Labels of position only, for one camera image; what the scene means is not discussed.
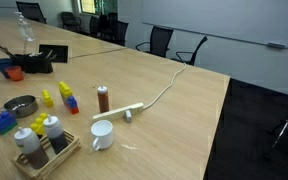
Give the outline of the blue and green Lego block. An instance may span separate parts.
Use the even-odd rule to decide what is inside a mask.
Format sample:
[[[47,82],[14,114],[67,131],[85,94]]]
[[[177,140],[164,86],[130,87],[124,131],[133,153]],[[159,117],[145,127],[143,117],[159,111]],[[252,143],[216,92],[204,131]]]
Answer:
[[[0,135],[4,135],[17,125],[15,117],[8,112],[0,113]]]

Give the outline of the yellow blue red Lego stack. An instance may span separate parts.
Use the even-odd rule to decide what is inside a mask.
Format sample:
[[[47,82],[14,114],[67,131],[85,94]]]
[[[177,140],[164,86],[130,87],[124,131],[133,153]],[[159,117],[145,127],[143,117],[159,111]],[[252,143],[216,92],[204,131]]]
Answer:
[[[71,88],[63,81],[59,83],[59,92],[64,105],[70,111],[71,114],[76,114],[79,112],[77,101],[73,96]]]

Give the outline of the solo yellow Lego brick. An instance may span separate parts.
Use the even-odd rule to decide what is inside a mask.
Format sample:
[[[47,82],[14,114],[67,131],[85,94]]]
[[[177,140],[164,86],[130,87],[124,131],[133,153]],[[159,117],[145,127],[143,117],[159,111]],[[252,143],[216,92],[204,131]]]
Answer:
[[[42,91],[42,96],[43,96],[44,104],[47,107],[52,107],[54,105],[53,100],[47,90]]]

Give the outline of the small yellow Lego piece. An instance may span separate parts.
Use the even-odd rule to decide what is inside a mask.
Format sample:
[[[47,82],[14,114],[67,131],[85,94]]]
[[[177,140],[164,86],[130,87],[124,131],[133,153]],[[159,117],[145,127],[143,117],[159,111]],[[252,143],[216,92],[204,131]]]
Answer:
[[[44,131],[44,120],[47,118],[46,113],[41,113],[38,118],[35,119],[35,122],[30,125],[30,128],[38,135],[43,136]]]

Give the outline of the white power strip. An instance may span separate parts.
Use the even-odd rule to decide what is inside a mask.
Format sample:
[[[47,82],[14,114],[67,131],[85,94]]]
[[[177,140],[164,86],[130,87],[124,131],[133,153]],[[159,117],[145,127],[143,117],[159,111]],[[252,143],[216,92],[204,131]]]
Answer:
[[[132,121],[132,117],[136,114],[139,114],[143,111],[144,104],[143,103],[136,103],[132,105],[128,105],[122,108],[118,108],[115,110],[110,110],[108,112],[100,113],[93,116],[94,121],[99,120],[115,120],[124,118],[127,123]]]

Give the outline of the brown sauce squeeze bottle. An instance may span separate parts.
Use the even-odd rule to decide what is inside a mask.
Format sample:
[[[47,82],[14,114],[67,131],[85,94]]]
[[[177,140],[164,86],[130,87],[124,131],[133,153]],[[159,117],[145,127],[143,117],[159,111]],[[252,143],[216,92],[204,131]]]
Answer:
[[[97,95],[100,112],[107,112],[109,110],[108,88],[103,85],[99,86],[97,89]]]

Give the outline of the black mat on table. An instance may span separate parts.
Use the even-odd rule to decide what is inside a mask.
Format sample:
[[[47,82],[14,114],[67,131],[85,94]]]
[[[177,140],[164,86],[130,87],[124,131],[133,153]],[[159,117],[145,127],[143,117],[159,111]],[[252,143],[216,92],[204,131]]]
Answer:
[[[68,47],[66,45],[49,45],[40,44],[39,51],[43,56],[47,56],[49,52],[50,60],[55,63],[67,63],[68,62]]]

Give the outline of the right brown bottle in crate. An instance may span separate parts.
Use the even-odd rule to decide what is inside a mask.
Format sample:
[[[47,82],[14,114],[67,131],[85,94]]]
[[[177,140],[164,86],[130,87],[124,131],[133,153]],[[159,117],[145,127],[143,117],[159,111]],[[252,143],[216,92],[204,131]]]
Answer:
[[[68,146],[64,130],[57,116],[47,115],[43,121],[44,130],[56,154]]]

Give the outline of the black utensil tray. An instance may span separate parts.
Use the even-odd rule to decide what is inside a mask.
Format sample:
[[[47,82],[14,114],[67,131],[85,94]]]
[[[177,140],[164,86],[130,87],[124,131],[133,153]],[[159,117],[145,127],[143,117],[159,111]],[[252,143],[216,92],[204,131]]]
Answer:
[[[47,54],[32,56],[31,54],[16,54],[13,58],[13,64],[20,66],[25,73],[52,73],[53,67],[51,60],[56,57],[56,54],[50,50]]]

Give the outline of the small metal pot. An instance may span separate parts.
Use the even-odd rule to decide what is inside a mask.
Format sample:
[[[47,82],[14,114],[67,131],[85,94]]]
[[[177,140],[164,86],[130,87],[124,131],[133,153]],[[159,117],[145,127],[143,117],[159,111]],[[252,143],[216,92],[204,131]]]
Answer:
[[[0,108],[0,112],[8,112],[15,118],[23,118],[35,113],[38,108],[37,97],[33,95],[22,95],[7,101]]]

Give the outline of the left brown bottle in crate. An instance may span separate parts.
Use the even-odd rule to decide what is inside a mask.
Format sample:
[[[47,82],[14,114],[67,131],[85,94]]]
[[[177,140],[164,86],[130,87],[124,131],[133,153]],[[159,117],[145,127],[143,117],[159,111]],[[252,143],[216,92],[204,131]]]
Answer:
[[[19,127],[14,134],[14,140],[34,169],[40,169],[48,163],[49,157],[37,134],[31,128]]]

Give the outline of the orange plastic cup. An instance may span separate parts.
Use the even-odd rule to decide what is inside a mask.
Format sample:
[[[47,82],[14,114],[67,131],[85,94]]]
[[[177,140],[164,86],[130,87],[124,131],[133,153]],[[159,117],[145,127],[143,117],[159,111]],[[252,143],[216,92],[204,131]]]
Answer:
[[[10,66],[5,69],[10,79],[13,81],[21,81],[24,79],[20,66]]]

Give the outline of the clear plastic bottle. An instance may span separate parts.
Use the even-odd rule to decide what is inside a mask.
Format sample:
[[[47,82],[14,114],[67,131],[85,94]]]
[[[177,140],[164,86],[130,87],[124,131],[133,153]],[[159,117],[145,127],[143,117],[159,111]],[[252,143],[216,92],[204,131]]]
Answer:
[[[35,35],[33,33],[33,29],[29,22],[25,20],[25,17],[21,12],[17,12],[18,15],[18,26],[20,30],[20,34],[22,35],[25,41],[32,42],[35,40]]]

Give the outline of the black chair far left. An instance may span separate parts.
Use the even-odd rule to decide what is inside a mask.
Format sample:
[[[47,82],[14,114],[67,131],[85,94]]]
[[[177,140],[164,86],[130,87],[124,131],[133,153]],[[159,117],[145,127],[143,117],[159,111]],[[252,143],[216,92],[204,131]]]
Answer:
[[[46,24],[46,18],[44,17],[41,11],[40,5],[38,3],[17,1],[16,5],[17,5],[18,10],[27,19]]]

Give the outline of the blue plastic cup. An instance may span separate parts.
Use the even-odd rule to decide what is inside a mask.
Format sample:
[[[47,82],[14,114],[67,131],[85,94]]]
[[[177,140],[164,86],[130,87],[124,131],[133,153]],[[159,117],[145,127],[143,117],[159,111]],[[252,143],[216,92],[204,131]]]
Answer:
[[[0,59],[0,72],[3,74],[3,76],[6,79],[9,79],[9,75],[6,72],[6,68],[13,66],[13,65],[14,65],[14,62],[10,58],[1,58]]]

